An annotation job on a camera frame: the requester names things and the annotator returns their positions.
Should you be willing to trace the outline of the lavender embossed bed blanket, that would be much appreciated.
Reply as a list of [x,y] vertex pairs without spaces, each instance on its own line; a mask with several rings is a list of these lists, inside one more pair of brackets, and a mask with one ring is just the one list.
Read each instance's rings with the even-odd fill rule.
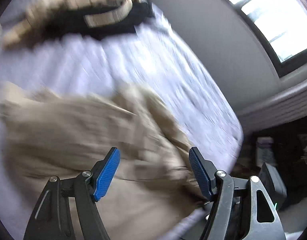
[[[8,31],[36,0],[13,0],[0,20]],[[33,49],[0,49],[0,91],[5,81],[29,91],[47,87],[58,94],[111,96],[119,86],[152,88],[204,157],[230,171],[242,143],[242,128],[221,90],[189,46],[153,5],[154,17],[135,34],[102,41],[68,34]],[[16,186],[4,167],[0,122],[0,220],[14,239],[22,239],[32,212],[32,193]]]

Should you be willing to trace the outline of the black fleece garment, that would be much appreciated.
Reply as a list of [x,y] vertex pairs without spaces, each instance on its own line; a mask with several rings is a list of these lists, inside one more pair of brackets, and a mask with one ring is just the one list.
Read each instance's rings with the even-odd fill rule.
[[86,7],[53,12],[37,29],[41,39],[81,34],[102,40],[108,36],[135,34],[136,27],[154,18],[148,1],[121,3],[119,6]]

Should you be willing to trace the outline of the window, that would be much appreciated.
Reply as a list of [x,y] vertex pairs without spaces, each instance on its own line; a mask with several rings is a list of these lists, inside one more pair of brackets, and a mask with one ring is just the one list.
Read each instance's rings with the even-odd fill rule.
[[307,63],[304,0],[226,0],[254,31],[279,77]]

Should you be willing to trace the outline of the beige puffer jacket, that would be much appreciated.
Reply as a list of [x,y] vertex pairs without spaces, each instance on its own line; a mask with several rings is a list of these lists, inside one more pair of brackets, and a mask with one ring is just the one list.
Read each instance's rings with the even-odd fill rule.
[[116,147],[121,157],[97,203],[111,239],[171,239],[202,197],[189,164],[190,141],[152,90],[124,85],[111,97],[28,93],[6,83],[0,95],[5,153],[35,197],[47,178],[72,178]]

